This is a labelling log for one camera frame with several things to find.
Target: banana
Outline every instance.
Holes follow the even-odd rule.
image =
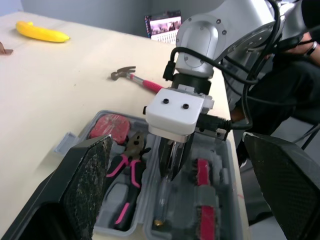
[[[26,37],[42,41],[63,43],[70,39],[70,37],[63,32],[34,26],[32,22],[18,21],[15,28],[20,34]]]

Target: wristwatch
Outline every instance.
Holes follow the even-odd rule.
[[[309,51],[307,51],[305,55],[309,57],[316,50],[317,45],[318,45],[318,43],[316,41],[314,41],[311,49]]]

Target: pink hammer handle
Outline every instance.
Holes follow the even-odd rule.
[[[160,89],[163,88],[163,86],[160,86],[152,81],[148,81],[148,80],[144,80],[142,85],[147,88],[150,89],[151,91],[155,92],[156,94],[160,91]]]

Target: toolbox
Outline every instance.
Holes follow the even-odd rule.
[[[231,146],[227,141],[195,133],[189,158],[178,175],[170,182],[170,194],[166,206],[165,222],[161,226],[154,224],[157,196],[161,183],[159,171],[158,148],[161,138],[148,132],[148,123],[138,117],[102,110],[84,128],[80,136],[68,133],[56,148],[64,153],[73,145],[89,138],[97,121],[107,114],[119,114],[130,121],[128,137],[142,132],[146,139],[146,148],[151,151],[143,155],[146,169],[142,175],[141,192],[137,198],[136,208],[130,228],[126,231],[113,229],[114,215],[124,204],[130,183],[130,170],[125,168],[108,188],[97,217],[94,233],[107,236],[126,237],[131,235],[138,224],[143,225],[148,240],[207,240],[201,237],[201,217],[199,208],[211,206],[214,209],[214,239],[244,240],[243,224],[240,215],[235,172]],[[111,148],[109,166],[112,159],[122,154],[125,146],[115,142]],[[196,159],[209,162],[211,186],[197,186],[193,175]]]

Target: table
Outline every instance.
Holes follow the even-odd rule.
[[[17,21],[68,34],[66,43],[26,38],[15,30]],[[0,237],[39,183],[61,162],[52,149],[66,132],[79,134],[100,110],[143,117],[143,106],[154,94],[126,79],[107,79],[116,69],[136,65],[136,75],[169,86],[162,75],[174,46],[148,38],[73,22],[17,12],[0,17],[0,41],[10,56],[0,56]],[[230,119],[225,85],[215,70],[210,112]],[[231,143],[242,227],[248,233],[247,214],[236,158]],[[128,240],[141,240],[142,228]],[[94,240],[117,237],[95,234]]]

